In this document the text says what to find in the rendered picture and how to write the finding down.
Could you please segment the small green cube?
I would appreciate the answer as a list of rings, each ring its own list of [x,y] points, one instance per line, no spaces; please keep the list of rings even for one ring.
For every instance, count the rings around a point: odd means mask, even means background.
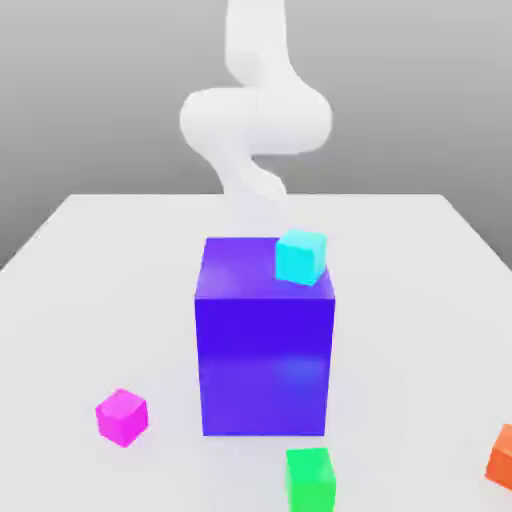
[[[288,449],[286,490],[289,512],[333,512],[336,476],[328,449]]]

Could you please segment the small magenta cube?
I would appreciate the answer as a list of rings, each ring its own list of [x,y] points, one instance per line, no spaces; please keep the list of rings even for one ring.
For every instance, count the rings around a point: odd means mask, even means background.
[[[96,406],[99,433],[121,447],[130,446],[149,424],[147,401],[117,389]]]

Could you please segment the large purple box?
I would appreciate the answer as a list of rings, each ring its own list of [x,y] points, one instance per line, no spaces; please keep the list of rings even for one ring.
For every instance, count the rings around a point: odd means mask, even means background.
[[[273,238],[209,237],[194,296],[206,436],[325,432],[335,293],[275,277]]]

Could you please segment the small orange cube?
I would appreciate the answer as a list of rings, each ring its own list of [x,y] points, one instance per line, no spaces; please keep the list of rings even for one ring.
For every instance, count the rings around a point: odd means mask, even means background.
[[[512,425],[504,424],[493,444],[485,477],[512,491]]]

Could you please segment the small cyan cube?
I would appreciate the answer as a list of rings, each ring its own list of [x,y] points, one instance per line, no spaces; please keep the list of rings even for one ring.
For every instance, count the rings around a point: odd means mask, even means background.
[[[275,246],[275,277],[278,280],[313,286],[327,268],[327,236],[292,229]]]

